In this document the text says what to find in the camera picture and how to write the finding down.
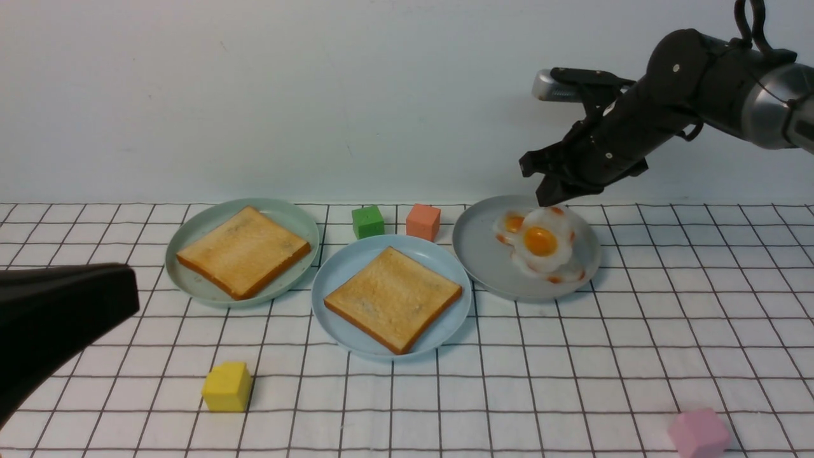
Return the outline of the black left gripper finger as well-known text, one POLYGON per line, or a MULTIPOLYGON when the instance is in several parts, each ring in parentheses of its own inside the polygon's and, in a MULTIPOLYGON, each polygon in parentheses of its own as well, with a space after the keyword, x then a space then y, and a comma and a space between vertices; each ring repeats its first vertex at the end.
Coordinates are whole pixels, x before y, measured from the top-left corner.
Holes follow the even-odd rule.
POLYGON ((139 309, 137 278, 126 264, 2 272, 2 424, 64 363, 139 309))

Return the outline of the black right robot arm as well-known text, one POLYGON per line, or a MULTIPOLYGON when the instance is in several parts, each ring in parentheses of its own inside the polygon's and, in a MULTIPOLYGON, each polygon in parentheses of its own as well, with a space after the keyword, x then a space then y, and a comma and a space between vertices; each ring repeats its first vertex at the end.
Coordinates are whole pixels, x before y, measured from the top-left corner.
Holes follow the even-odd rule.
POLYGON ((525 153, 521 174, 542 174, 541 207, 598 195, 647 171, 646 157, 671 138, 712 127, 768 150, 811 153, 812 67, 790 50, 757 50, 694 29, 666 35, 637 81, 590 69, 537 73, 540 101, 576 102, 585 117, 552 145, 525 153))

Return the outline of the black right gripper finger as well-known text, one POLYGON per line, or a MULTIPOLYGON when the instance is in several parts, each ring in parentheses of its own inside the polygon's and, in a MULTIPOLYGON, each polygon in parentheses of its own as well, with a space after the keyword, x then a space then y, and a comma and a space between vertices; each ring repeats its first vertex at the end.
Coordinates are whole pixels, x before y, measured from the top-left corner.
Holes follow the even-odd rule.
POLYGON ((573 177, 546 174, 537 188, 537 203, 540 207, 553 207, 585 195, 598 195, 602 192, 602 185, 573 177))
POLYGON ((561 141, 535 151, 527 151, 518 160, 521 176, 527 179, 534 174, 542 174, 561 179, 567 171, 563 151, 561 141))

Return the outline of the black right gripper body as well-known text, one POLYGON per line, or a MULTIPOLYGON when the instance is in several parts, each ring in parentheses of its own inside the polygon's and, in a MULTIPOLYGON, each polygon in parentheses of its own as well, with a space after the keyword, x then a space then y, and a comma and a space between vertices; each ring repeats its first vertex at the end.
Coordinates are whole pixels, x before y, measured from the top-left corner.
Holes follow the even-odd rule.
POLYGON ((562 140, 562 148, 568 174, 580 185, 605 188, 642 173, 649 153, 694 124, 688 108, 657 101, 645 78, 622 87, 577 87, 586 118, 562 140))

